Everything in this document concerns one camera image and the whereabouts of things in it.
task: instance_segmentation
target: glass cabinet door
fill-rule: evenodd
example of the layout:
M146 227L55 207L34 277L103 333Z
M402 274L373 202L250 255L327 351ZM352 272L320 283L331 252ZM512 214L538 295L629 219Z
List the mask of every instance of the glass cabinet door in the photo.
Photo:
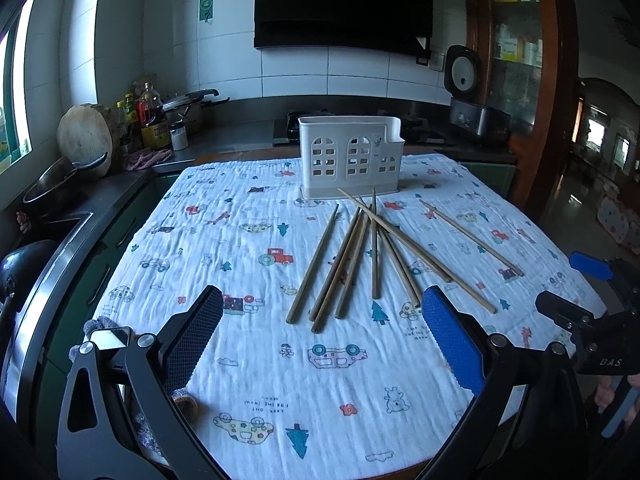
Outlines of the glass cabinet door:
M485 104L511 116L528 136L536 121L542 73L540 0L493 0L493 55Z

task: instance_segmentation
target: printed cloth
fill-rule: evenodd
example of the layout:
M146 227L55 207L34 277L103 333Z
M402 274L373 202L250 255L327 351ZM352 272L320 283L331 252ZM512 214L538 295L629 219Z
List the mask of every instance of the printed cloth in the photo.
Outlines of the printed cloth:
M370 241L345 319L313 334L306 314L285 323L335 201L304 200L299 159L213 163L180 174L120 261L95 316L157 333L208 285L225 294L222 320L187 391L193 429L235 479L370 478L433 457L472 394L460 388L381 247L382 297L370 296ZM574 346L537 313L542 290L591 310L600 298L567 257L513 205L442 155L405 156L399 191L378 211L498 309L490 314L398 245L417 283L439 285L488 333L518 346ZM493 246L517 277L430 212L419 198ZM338 219L308 298L315 298L355 208ZM307 299L304 311L310 309ZM503 420L522 396L516 389Z

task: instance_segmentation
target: power outlet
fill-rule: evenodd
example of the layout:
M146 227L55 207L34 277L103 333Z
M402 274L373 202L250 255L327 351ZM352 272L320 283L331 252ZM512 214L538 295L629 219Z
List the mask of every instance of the power outlet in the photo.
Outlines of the power outlet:
M431 59L429 60L429 68L442 72L444 70L444 54L432 52Z
M208 22L213 19L213 0L200 0L198 9L200 22Z

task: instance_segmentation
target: green cabinet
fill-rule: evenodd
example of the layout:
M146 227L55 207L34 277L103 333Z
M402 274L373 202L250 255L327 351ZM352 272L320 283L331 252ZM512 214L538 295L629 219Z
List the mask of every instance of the green cabinet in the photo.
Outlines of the green cabinet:
M516 167L511 164L488 162L460 162L482 183L493 189L502 198L507 198Z
M169 191L169 188L174 184L179 175L179 173L171 173L168 175L158 176L154 179L156 192L160 198L166 195L166 192Z
M44 360L40 367L38 410L35 417L35 449L51 470L56 471L56 442L62 397L65 394L66 374L56 365Z
M113 271L159 198L155 183L150 182L124 206L82 263L51 324L34 381L35 411L31 419L36 451L47 465L55 467L58 418L66 375L71 370L69 349L84 339L84 323L93 317Z

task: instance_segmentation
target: phone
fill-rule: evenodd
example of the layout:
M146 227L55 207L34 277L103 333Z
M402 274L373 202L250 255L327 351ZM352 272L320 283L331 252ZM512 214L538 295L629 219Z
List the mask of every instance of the phone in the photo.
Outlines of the phone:
M95 343L100 350L111 350L114 348L124 348L129 346L131 340L131 328L129 326L119 326L117 328L105 328L94 330L89 335L89 341ZM128 409L129 387L118 384L122 402Z

